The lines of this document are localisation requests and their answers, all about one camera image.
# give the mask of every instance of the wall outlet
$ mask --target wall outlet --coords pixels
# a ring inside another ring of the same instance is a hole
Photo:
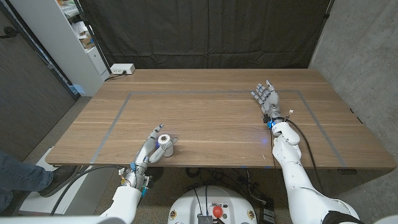
[[[126,74],[132,74],[135,69],[136,68],[133,63],[115,63],[111,67],[113,75],[122,74],[123,71],[126,71]]]

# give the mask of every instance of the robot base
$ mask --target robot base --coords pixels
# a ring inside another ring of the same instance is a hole
[[[243,198],[240,194],[233,190],[220,186],[207,186],[207,204],[206,204],[206,186],[196,189],[198,198],[194,190],[190,190],[177,199],[172,205],[169,213],[168,224],[188,224],[199,223],[199,216],[201,212],[206,216],[206,208],[208,215],[212,219],[216,219],[221,215],[220,220],[222,223],[257,223],[256,214],[252,205]],[[207,222],[200,222],[202,224],[212,224],[213,220]]]

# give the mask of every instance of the jeans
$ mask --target jeans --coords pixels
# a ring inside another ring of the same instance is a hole
[[[50,185],[53,173],[43,167],[16,161],[0,151],[0,212],[12,200],[11,190],[38,192]]]

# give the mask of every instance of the white spool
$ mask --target white spool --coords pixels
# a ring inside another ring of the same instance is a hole
[[[170,141],[170,136],[168,134],[162,134],[161,136],[159,136],[159,138],[157,139],[157,142],[159,143],[160,146],[168,143]],[[174,153],[174,149],[173,146],[168,148],[166,150],[166,152],[164,153],[164,157],[170,157],[172,156]]]

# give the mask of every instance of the shelving unit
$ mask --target shelving unit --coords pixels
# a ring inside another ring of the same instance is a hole
[[[73,14],[68,18],[56,0],[10,2],[80,95],[94,96],[110,74],[96,47],[83,48],[70,25]]]

